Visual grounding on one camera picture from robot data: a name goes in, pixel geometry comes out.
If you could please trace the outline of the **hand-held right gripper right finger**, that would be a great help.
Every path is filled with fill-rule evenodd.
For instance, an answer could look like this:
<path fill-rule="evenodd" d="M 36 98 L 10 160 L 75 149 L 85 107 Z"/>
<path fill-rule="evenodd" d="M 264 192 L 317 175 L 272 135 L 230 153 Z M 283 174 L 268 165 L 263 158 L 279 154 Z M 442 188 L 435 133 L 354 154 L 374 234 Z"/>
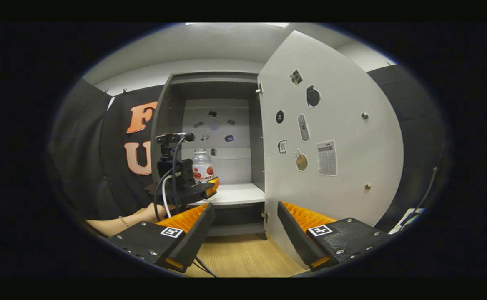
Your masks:
<path fill-rule="evenodd" d="M 296 253 L 310 271 L 320 271 L 365 256 L 392 235 L 354 217 L 335 220 L 279 201 L 277 216 Z"/>

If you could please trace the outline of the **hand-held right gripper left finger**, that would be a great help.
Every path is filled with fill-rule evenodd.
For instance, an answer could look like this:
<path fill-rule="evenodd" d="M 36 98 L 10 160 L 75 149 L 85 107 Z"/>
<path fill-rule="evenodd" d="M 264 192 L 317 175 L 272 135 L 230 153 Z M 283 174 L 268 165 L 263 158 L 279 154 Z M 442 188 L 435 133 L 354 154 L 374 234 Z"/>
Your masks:
<path fill-rule="evenodd" d="M 185 273 L 205 241 L 215 218 L 211 203 L 157 223 L 141 222 L 108 237 L 121 250 L 160 268 Z"/>

